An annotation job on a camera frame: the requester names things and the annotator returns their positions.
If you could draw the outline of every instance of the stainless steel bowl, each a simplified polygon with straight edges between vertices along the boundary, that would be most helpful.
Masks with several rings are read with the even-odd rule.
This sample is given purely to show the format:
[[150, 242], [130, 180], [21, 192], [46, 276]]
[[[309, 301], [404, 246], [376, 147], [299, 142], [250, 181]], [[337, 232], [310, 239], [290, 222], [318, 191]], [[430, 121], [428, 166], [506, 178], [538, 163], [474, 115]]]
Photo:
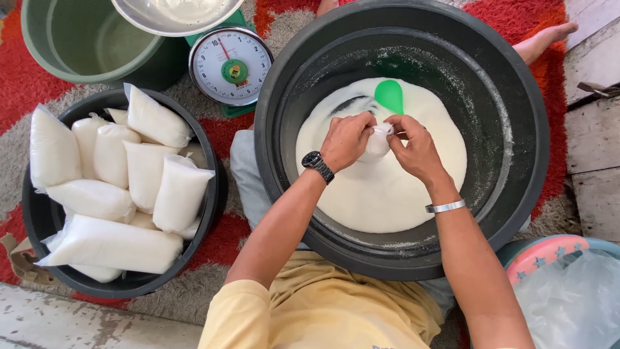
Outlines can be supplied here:
[[243, 0], [112, 0], [130, 23], [165, 37], [198, 34], [224, 22]]

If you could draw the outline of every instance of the green bucket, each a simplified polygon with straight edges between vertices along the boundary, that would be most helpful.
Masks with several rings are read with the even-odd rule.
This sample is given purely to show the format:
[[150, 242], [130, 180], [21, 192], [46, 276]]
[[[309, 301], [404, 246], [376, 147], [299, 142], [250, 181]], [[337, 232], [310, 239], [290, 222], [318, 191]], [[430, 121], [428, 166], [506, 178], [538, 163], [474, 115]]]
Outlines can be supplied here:
[[45, 70], [78, 84], [166, 89], [185, 73], [184, 38], [160, 37], [127, 22], [110, 0], [24, 0], [22, 32]]

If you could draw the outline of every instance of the yellow shirt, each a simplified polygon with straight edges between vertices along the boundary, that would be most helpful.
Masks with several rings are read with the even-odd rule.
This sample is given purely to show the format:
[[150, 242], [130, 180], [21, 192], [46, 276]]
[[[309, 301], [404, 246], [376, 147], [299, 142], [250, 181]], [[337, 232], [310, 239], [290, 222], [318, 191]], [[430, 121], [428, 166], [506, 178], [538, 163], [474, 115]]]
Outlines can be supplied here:
[[211, 301], [199, 349], [427, 349], [437, 303], [417, 283], [351, 273], [297, 251], [267, 291], [252, 280]]

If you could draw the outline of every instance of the weighing scale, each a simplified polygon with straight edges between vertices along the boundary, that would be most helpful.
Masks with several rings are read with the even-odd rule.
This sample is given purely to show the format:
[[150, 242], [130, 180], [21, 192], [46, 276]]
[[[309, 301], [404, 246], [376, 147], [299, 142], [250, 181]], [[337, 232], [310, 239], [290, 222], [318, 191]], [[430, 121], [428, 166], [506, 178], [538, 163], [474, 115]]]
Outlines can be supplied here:
[[220, 104], [227, 118], [256, 109], [260, 88], [273, 63], [271, 51], [255, 31], [238, 9], [217, 27], [185, 37], [192, 46], [192, 81]]

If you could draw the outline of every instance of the green plastic scoop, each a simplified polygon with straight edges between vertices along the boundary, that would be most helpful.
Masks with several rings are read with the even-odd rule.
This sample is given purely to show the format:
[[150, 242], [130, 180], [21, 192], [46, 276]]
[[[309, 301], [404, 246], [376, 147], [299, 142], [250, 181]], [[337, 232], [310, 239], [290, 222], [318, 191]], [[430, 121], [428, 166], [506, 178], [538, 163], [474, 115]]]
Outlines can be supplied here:
[[404, 114], [402, 110], [402, 88], [398, 81], [380, 82], [374, 89], [374, 99], [396, 114]]

